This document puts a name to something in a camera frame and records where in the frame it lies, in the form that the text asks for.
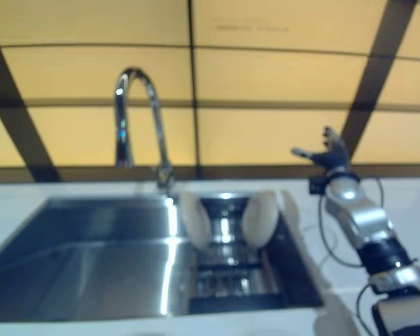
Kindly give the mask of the dark robot right hand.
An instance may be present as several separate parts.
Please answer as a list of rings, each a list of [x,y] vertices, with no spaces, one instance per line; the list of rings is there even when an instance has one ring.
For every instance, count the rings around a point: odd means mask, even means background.
[[[298,147],[291,148],[291,153],[308,159],[326,171],[349,168],[349,153],[341,136],[329,126],[323,128],[323,145],[325,151],[311,152]]]

